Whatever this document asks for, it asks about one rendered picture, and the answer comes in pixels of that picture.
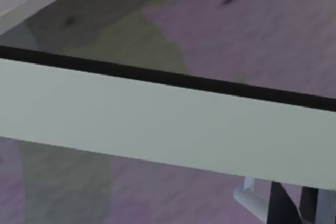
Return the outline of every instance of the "white cylinder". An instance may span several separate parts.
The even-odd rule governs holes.
[[[267,222],[268,202],[265,199],[242,187],[234,190],[233,197],[263,223]]]

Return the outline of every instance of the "black edge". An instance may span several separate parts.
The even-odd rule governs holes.
[[[336,100],[316,95],[295,93],[250,86],[227,81],[211,80],[177,73],[169,73],[115,63],[60,56],[45,52],[0,46],[0,59],[33,63],[43,66],[70,69],[106,76],[159,83],[181,88],[234,95],[269,102],[296,105],[306,108],[336,111]]]

